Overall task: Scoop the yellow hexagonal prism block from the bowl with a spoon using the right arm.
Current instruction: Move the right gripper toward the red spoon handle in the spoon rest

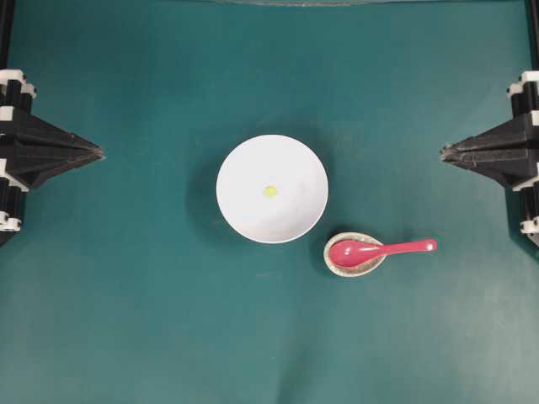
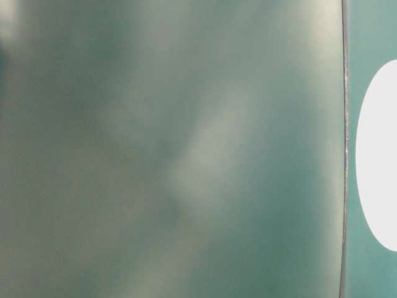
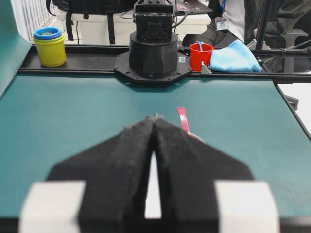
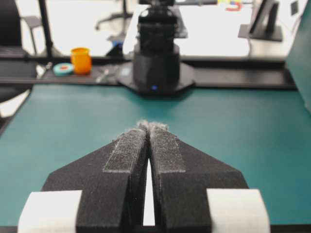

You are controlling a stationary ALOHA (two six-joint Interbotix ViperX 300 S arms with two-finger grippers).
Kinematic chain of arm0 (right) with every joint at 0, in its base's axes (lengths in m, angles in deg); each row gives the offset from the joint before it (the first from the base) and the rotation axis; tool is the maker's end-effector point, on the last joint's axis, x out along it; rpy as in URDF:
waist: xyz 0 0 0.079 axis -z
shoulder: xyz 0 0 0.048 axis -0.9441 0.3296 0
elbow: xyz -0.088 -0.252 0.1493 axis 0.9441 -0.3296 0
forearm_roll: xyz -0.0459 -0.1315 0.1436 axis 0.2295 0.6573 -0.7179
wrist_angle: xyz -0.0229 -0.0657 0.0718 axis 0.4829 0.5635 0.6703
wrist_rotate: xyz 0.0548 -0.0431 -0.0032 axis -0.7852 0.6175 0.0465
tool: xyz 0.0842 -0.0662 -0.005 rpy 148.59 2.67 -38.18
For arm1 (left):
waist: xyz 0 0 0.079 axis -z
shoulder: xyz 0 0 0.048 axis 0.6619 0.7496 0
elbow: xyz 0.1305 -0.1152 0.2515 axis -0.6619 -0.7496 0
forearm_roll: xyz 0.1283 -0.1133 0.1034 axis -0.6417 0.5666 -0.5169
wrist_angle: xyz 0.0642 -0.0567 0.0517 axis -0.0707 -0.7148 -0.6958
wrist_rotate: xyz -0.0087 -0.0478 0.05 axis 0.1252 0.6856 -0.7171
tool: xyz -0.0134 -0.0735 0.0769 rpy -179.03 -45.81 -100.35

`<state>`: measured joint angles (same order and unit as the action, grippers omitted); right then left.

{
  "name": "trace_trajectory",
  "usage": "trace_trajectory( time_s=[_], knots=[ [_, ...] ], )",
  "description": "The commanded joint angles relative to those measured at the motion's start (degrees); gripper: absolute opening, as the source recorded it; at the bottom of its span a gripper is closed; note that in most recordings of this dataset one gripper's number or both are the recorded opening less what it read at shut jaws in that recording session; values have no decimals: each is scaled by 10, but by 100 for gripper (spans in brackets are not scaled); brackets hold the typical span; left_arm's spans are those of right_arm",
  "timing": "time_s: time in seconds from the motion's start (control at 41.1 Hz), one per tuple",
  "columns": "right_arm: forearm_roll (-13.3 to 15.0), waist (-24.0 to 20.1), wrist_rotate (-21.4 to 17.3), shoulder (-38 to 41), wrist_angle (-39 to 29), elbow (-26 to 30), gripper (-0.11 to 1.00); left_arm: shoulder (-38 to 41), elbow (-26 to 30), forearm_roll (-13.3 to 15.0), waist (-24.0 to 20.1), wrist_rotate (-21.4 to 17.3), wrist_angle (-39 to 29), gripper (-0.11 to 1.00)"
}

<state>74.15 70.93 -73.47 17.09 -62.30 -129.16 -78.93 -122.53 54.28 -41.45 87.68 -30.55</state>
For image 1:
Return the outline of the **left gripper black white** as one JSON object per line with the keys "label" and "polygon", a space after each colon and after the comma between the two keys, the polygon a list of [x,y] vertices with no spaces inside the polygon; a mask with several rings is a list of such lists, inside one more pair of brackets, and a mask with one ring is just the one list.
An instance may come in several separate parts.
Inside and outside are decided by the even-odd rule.
{"label": "left gripper black white", "polygon": [[[62,130],[31,114],[36,89],[21,70],[1,70],[1,246],[8,243],[24,224],[28,187],[104,159],[100,146],[72,132]],[[89,154],[60,159],[11,158],[14,139],[27,146],[50,146],[81,150]]]}

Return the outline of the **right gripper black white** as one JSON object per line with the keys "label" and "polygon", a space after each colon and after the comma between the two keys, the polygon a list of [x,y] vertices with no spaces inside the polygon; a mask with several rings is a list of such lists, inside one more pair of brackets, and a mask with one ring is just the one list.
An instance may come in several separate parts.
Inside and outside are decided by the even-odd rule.
{"label": "right gripper black white", "polygon": [[[523,72],[507,93],[514,119],[444,146],[440,159],[517,192],[520,233],[538,246],[538,71]],[[513,149],[526,149],[529,154],[457,154]]]}

